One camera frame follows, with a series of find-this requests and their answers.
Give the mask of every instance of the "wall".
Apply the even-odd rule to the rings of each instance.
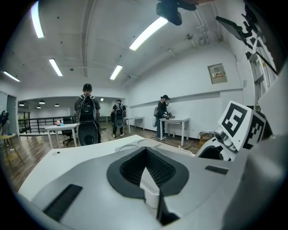
[[[100,116],[110,116],[112,111],[112,106],[110,102],[99,102],[100,104]]]
[[[17,133],[17,115],[16,115],[16,97],[12,97],[10,95],[7,96],[7,108],[6,110],[9,112],[9,132]]]
[[[0,113],[6,110],[7,105],[7,94],[0,91]]]
[[[222,63],[227,83],[211,84],[208,66]],[[222,44],[207,45],[151,69],[131,87],[129,106],[155,102],[160,96],[170,98],[221,90],[241,89],[234,55]]]
[[[219,63],[224,65],[228,82],[212,85],[207,66]],[[229,100],[243,102],[235,56],[222,44],[216,44],[162,63],[131,87],[127,116],[145,116],[145,128],[156,130],[152,127],[153,111],[164,94],[171,98],[168,110],[176,118],[190,118],[190,137],[214,131]],[[180,135],[180,126],[173,126],[173,131]]]
[[[45,98],[45,97],[78,97],[81,95],[83,83],[78,85],[69,85],[69,87],[61,87],[57,85],[47,85],[40,87],[25,87],[20,92],[21,100],[30,100],[34,98]],[[113,88],[94,88],[92,95],[95,97],[115,97],[125,98],[126,91],[123,89]]]
[[[238,26],[241,26],[243,28],[244,33],[247,32],[243,24],[243,21],[245,21],[245,19],[241,15],[242,13],[244,15],[246,14],[244,9],[245,4],[243,0],[217,0],[214,3],[217,7],[217,11],[220,17],[233,21]],[[242,41],[236,39],[235,36],[229,33],[222,25],[220,25],[220,27],[222,27],[224,41],[228,44],[228,48],[231,49],[231,52],[235,55],[237,59],[237,68],[239,70],[239,75],[242,81],[241,84],[243,86],[244,105],[254,105],[253,80],[251,75],[251,69],[245,55],[246,52],[252,52],[252,50],[245,46]],[[266,47],[265,50],[271,65],[275,67],[271,54],[268,52]]]
[[[5,76],[3,73],[0,73],[0,91],[13,97],[17,97],[20,85],[21,82],[16,82],[13,79]]]
[[[66,107],[55,107],[49,109],[40,109],[39,111],[30,111],[30,119],[45,117],[64,117],[69,115],[70,110]]]

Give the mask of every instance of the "office chair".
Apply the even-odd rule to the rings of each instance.
[[[70,116],[69,117],[63,117],[63,124],[72,124],[71,117]],[[68,143],[73,141],[72,130],[63,130],[62,135],[69,137],[69,139],[63,141],[63,144],[65,144],[65,142],[67,142],[66,146],[68,146]]]

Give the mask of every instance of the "wooden stool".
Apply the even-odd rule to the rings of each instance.
[[[8,157],[7,147],[13,147],[15,153],[17,154],[17,156],[19,157],[19,159],[22,161],[22,159],[21,159],[21,157],[19,156],[18,152],[16,151],[16,148],[14,147],[13,142],[12,142],[12,139],[11,139],[11,138],[13,138],[14,136],[16,136],[15,133],[13,133],[13,134],[10,135],[10,136],[7,135],[7,134],[5,134],[5,135],[1,135],[1,136],[0,136],[0,140],[4,140],[5,153],[6,153],[7,160],[8,160],[8,162],[9,162],[10,167],[11,167],[12,170],[13,170],[13,168],[12,168],[11,162],[10,162],[9,157]],[[6,141],[9,140],[9,142],[11,143],[11,145],[7,146],[5,140],[6,140]]]

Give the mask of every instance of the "railing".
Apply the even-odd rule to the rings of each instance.
[[[78,123],[78,117],[70,116],[72,118],[72,123]],[[45,127],[56,125],[57,120],[61,120],[63,117],[46,117],[46,118],[34,118],[34,119],[19,119],[19,132],[20,133],[46,133]],[[110,116],[99,117],[99,122],[110,121]]]

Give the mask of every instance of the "electrical panel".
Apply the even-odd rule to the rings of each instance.
[[[226,72],[222,64],[208,66],[212,84],[227,82]]]

